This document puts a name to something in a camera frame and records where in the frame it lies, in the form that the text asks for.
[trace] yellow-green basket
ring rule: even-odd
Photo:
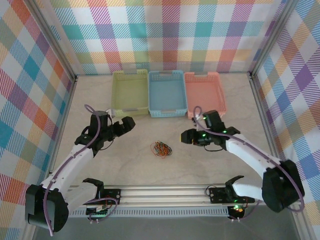
[[[134,73],[115,71],[112,82],[111,107],[116,117],[148,114],[148,71]]]

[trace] blue basket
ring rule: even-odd
[[[186,115],[188,104],[183,71],[150,71],[148,87],[152,118]]]

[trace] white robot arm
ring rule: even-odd
[[[52,226],[50,233],[58,232],[65,225],[69,213],[76,208],[88,204],[90,200],[106,198],[110,192],[106,193],[104,183],[92,178],[83,180],[80,186],[72,191],[68,189],[78,173],[100,150],[103,150],[105,142],[113,142],[115,137],[128,133],[134,126],[132,117],[122,118],[120,124],[118,121],[113,122],[108,111],[97,111],[92,114],[90,125],[75,140],[70,154],[61,165],[40,185],[31,185],[27,189],[25,220],[29,224],[46,229]]]
[[[240,175],[228,180],[224,192],[230,203],[240,197],[250,197],[264,201],[271,210],[278,213],[303,198],[304,188],[293,161],[280,161],[249,142],[234,127],[226,128],[215,110],[197,118],[202,118],[207,128],[202,126],[203,130],[199,130],[199,122],[194,118],[197,129],[184,131],[181,142],[202,147],[211,143],[221,146],[247,163],[261,178],[260,181],[253,181]]]

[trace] table surface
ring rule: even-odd
[[[221,74],[220,79],[226,97],[227,112],[222,117],[225,126],[237,128],[250,142],[269,153],[247,75],[226,73]],[[90,123],[91,114],[84,104],[95,110],[106,110],[111,107],[111,96],[112,76],[79,77],[54,169],[67,157],[75,139]],[[223,184],[237,175],[255,181],[260,179],[250,166],[229,152],[207,152],[203,147],[181,143],[181,133],[193,128],[186,116],[141,115],[134,120],[134,129],[116,138],[109,149],[100,151],[76,176],[73,185],[79,185],[86,178],[103,181],[105,185]],[[158,140],[172,148],[171,156],[162,159],[151,152],[150,145]]]

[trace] colorful checkered pattern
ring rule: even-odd
[[[44,178],[72,81],[23,0],[0,0],[0,240],[18,239]]]
[[[258,50],[255,53],[255,56],[253,58],[253,61],[249,67],[248,72],[252,72],[252,70],[254,69],[255,65],[257,64],[257,60],[259,59],[260,55],[261,55],[261,51],[264,49],[264,47],[267,44],[267,41],[269,40],[269,37],[271,35],[271,33],[273,32],[274,27],[276,26],[276,22],[280,16],[280,14],[282,13],[282,11],[285,8],[286,3],[288,2],[288,0],[281,0],[280,5],[278,6],[278,9],[276,10],[273,19],[267,29],[267,31],[265,32],[265,35],[260,43],[260,46],[258,48]]]
[[[320,1],[300,0],[257,83],[282,159],[296,162],[320,239]]]
[[[64,48],[73,62],[84,74],[96,75],[135,68],[247,72],[281,11],[275,18],[270,12],[286,1],[50,0],[49,7],[37,2],[53,31],[61,29],[58,38],[70,46]]]

